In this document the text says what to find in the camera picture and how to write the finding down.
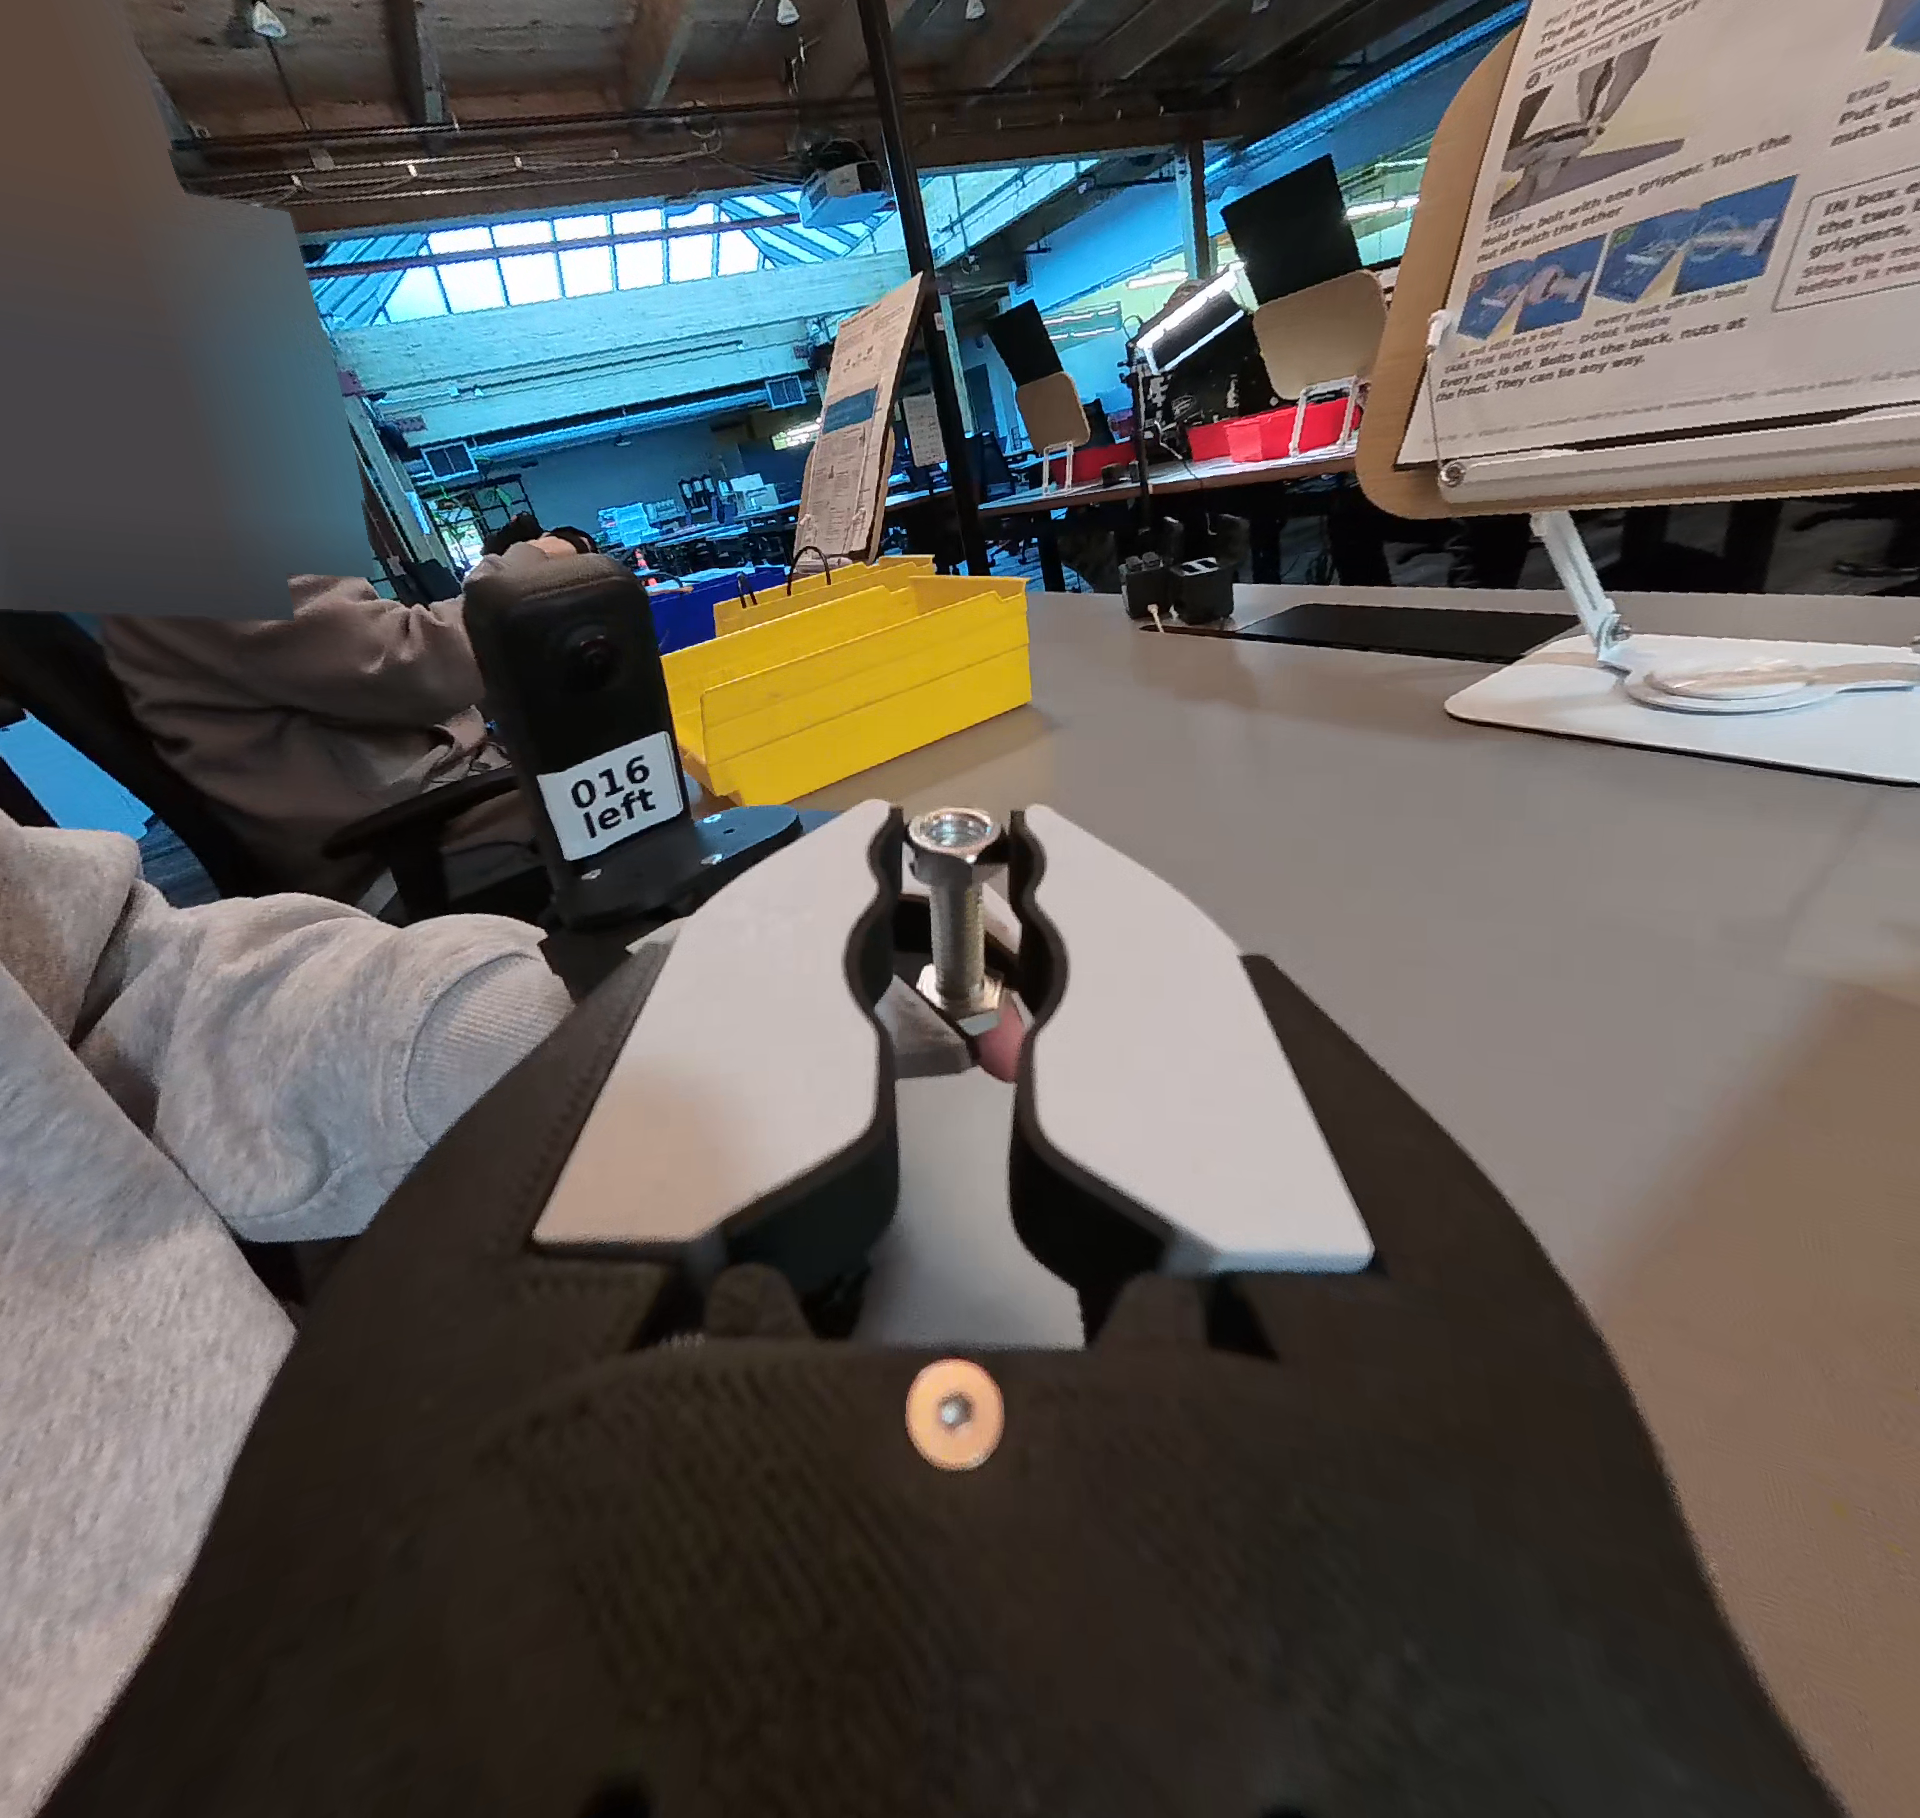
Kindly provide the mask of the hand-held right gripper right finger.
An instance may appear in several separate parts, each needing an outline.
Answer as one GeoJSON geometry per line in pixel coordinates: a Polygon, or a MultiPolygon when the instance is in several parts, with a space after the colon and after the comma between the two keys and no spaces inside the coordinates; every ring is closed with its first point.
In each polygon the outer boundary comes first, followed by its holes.
{"type": "Polygon", "coordinates": [[[1015,818],[1010,887],[1026,1251],[1057,1279],[1364,1273],[1374,1239],[1237,942],[1049,806],[1015,818]]]}

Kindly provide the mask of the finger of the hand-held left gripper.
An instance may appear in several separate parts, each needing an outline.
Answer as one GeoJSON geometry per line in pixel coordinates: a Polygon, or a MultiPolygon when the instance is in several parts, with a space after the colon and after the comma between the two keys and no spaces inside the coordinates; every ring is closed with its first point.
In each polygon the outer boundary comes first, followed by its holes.
{"type": "Polygon", "coordinates": [[[978,1066],[973,1039],[900,977],[880,996],[880,1028],[891,1040],[899,1080],[964,1076],[978,1066]]]}

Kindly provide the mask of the silver bolt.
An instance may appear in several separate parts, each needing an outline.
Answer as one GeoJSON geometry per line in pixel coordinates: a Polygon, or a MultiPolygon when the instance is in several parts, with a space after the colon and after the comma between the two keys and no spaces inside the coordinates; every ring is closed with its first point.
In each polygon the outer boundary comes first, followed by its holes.
{"type": "Polygon", "coordinates": [[[916,990],[954,1030],[973,1039],[991,1030],[1003,1008],[1003,980],[989,958],[984,867],[916,868],[908,844],[906,863],[925,891],[928,917],[928,962],[916,990]]]}

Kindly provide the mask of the person's left forearm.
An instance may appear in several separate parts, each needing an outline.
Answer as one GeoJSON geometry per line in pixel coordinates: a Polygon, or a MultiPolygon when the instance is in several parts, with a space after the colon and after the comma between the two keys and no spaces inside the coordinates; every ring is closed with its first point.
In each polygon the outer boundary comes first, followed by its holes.
{"type": "Polygon", "coordinates": [[[362,1233],[573,1012],[524,925],[136,887],[70,1046],[239,1237],[362,1233]]]}

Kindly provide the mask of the bright desk lamp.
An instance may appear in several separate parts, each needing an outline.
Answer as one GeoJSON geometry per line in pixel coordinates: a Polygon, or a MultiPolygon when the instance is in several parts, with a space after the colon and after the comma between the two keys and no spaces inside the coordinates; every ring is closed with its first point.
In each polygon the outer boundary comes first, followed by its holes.
{"type": "Polygon", "coordinates": [[[1132,338],[1130,362],[1168,375],[1198,356],[1251,319],[1242,284],[1242,266],[1231,264],[1203,284],[1180,286],[1132,338]]]}

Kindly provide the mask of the blue plastic bin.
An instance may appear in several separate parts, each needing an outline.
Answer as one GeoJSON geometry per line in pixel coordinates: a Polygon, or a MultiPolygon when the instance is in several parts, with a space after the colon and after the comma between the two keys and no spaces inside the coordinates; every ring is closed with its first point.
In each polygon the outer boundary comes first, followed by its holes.
{"type": "Polygon", "coordinates": [[[646,589],[660,656],[679,654],[716,639],[714,609],[736,604],[741,576],[705,576],[685,582],[655,580],[646,589]]]}

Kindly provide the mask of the black office chair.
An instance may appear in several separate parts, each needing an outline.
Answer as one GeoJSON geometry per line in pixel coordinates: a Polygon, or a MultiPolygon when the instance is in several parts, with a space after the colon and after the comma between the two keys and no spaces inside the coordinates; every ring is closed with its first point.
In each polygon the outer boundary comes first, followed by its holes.
{"type": "MultiPolygon", "coordinates": [[[[158,751],[133,713],[102,647],[58,613],[5,613],[5,700],[50,728],[72,751],[125,786],[169,827],[226,896],[291,891],[212,802],[158,751]]],[[[343,827],[322,853],[334,860],[373,860],[392,878],[404,923],[445,917],[459,907],[447,878],[448,827],[496,799],[516,795],[516,774],[496,771],[441,785],[343,827]]]]}

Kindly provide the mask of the yellow plastic bin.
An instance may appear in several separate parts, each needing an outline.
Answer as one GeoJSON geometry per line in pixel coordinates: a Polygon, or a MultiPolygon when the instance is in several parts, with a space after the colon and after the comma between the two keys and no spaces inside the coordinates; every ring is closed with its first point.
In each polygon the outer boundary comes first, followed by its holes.
{"type": "Polygon", "coordinates": [[[685,771],[726,805],[792,805],[1032,697],[1031,589],[876,589],[667,654],[685,771]]]}
{"type": "Polygon", "coordinates": [[[831,570],[790,578],[778,573],[775,582],[738,589],[714,604],[714,637],[732,639],[757,626],[796,617],[876,590],[900,590],[938,574],[928,554],[883,557],[875,563],[841,563],[831,570]]]}

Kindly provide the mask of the black battery charger dock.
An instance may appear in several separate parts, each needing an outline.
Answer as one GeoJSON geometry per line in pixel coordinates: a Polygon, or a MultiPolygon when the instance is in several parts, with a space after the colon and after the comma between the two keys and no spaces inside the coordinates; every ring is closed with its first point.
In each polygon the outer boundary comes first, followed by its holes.
{"type": "Polygon", "coordinates": [[[1245,523],[1226,519],[1220,535],[1203,521],[1162,517],[1143,543],[1118,559],[1125,617],[1154,630],[1215,628],[1232,620],[1245,552],[1245,523]]]}

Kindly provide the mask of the small rounded wooden stand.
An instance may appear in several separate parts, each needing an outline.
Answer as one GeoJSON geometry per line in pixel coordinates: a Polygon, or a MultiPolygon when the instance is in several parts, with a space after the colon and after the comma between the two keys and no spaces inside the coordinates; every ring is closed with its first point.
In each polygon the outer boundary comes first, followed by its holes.
{"type": "Polygon", "coordinates": [[[1059,366],[1023,383],[1017,388],[1017,411],[1038,457],[1041,494],[1067,493],[1074,485],[1074,454],[1093,439],[1074,377],[1059,366]]]}

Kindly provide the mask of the black steel column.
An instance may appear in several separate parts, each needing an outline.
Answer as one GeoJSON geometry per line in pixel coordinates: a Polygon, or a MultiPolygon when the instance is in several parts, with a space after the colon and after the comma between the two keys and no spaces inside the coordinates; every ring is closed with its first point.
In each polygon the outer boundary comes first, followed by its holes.
{"type": "Polygon", "coordinates": [[[925,283],[922,341],[935,414],[946,454],[949,496],[957,517],[963,560],[971,576],[993,574],[993,559],[981,519],[978,483],[967,424],[967,395],[949,310],[940,293],[932,238],[926,222],[919,164],[906,141],[900,100],[900,66],[889,0],[854,0],[859,27],[876,98],[876,120],[903,222],[910,270],[925,283]]]}

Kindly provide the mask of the small black panel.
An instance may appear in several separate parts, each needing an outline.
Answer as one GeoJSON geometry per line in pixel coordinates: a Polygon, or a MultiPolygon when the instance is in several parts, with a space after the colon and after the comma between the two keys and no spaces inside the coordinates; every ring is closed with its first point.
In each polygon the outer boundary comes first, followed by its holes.
{"type": "Polygon", "coordinates": [[[1034,300],[1012,304],[983,327],[1017,390],[1063,375],[1063,355],[1053,341],[1043,308],[1034,300]]]}

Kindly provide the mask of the large rounded wooden stand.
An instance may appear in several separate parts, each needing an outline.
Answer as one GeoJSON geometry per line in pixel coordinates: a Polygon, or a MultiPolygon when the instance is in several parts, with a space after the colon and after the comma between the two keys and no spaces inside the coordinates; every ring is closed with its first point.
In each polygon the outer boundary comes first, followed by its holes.
{"type": "Polygon", "coordinates": [[[1348,452],[1361,431],[1389,312],[1363,268],[1256,302],[1251,314],[1270,390],[1289,419],[1289,462],[1348,452]]]}

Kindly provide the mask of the large black panel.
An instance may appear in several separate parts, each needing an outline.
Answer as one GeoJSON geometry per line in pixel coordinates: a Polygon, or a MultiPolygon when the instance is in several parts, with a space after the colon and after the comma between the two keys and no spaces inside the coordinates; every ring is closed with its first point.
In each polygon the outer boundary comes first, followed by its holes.
{"type": "Polygon", "coordinates": [[[1364,268],[1330,152],[1226,203],[1220,222],[1255,308],[1364,268]]]}

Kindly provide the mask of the printed instruction sheet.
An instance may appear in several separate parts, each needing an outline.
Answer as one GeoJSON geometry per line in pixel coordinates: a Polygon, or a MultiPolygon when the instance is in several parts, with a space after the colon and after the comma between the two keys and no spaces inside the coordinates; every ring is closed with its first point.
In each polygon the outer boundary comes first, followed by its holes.
{"type": "Polygon", "coordinates": [[[1916,0],[1531,0],[1407,462],[1916,435],[1916,0]]]}

